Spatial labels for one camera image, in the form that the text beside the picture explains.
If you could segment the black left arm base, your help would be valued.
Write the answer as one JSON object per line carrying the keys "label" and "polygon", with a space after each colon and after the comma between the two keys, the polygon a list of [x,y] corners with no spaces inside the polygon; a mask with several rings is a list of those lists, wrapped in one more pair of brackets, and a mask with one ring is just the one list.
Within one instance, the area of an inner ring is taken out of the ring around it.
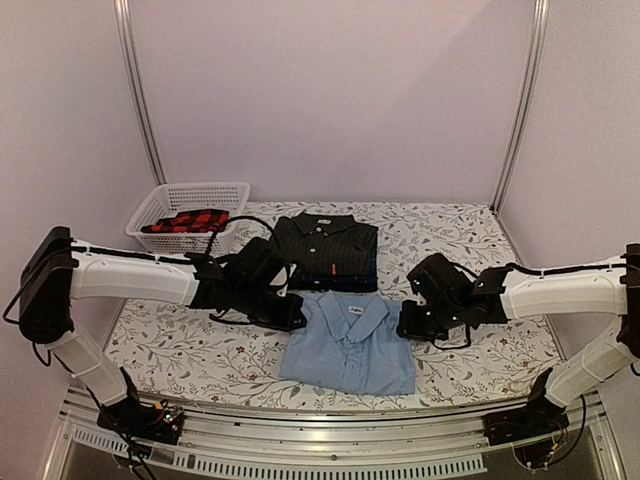
{"label": "black left arm base", "polygon": [[184,425],[184,409],[160,400],[153,405],[140,402],[135,395],[106,406],[97,402],[97,424],[125,437],[139,438],[156,443],[177,445]]}

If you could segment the black pinstriped shirt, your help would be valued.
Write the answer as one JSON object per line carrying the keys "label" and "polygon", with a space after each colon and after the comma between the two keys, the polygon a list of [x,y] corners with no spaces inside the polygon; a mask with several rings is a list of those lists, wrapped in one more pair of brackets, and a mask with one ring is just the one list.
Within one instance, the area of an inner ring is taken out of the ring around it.
{"label": "black pinstriped shirt", "polygon": [[351,215],[281,217],[274,233],[307,282],[371,276],[377,270],[378,228]]}

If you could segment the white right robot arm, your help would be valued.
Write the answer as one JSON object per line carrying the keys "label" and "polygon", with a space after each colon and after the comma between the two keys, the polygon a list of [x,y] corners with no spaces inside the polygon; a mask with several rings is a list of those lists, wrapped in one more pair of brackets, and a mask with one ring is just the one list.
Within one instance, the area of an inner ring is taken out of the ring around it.
{"label": "white right robot arm", "polygon": [[608,259],[555,268],[516,263],[471,273],[440,253],[409,275],[416,300],[401,307],[397,333],[435,343],[451,329],[471,332],[534,317],[601,319],[603,329],[566,361],[536,378],[517,427],[537,436],[564,411],[639,359],[639,246],[630,243]]}

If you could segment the dark blue shirt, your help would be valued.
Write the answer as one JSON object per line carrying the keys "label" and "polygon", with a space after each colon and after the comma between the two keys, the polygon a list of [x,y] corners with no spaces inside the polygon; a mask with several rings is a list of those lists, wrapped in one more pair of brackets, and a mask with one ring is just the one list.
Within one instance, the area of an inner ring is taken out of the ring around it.
{"label": "dark blue shirt", "polygon": [[295,274],[290,282],[293,290],[336,291],[347,293],[372,293],[378,290],[373,275]]}

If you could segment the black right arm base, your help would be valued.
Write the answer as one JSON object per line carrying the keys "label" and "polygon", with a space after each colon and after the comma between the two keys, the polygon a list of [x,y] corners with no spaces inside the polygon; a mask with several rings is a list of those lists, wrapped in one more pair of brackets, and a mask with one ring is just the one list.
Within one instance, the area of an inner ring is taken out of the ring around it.
{"label": "black right arm base", "polygon": [[552,463],[569,426],[566,408],[546,398],[546,382],[551,372],[552,369],[548,368],[536,378],[524,406],[488,413],[482,417],[483,435],[490,446],[524,441],[554,432],[560,434],[559,440],[547,438],[540,444],[515,448],[516,460],[529,469],[545,468]]}

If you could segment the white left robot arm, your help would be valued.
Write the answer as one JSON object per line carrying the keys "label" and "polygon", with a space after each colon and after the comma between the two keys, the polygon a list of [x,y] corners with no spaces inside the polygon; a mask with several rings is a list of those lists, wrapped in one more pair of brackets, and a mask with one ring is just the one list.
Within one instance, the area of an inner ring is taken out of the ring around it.
{"label": "white left robot arm", "polygon": [[258,327],[291,332],[305,327],[303,300],[287,290],[293,264],[269,241],[253,238],[236,254],[160,255],[99,247],[53,228],[24,267],[2,314],[34,346],[43,346],[110,407],[128,434],[148,426],[125,373],[78,326],[71,304],[87,298],[142,299],[206,310],[223,321],[239,312]]}

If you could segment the light blue long sleeve shirt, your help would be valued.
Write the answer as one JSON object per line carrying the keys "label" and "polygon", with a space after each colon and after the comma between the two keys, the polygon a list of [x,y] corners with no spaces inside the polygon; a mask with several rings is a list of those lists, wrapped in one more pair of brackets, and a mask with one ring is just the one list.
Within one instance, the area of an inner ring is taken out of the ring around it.
{"label": "light blue long sleeve shirt", "polygon": [[291,333],[279,376],[347,394],[415,393],[415,362],[397,332],[401,303],[378,294],[303,296],[304,328]]}

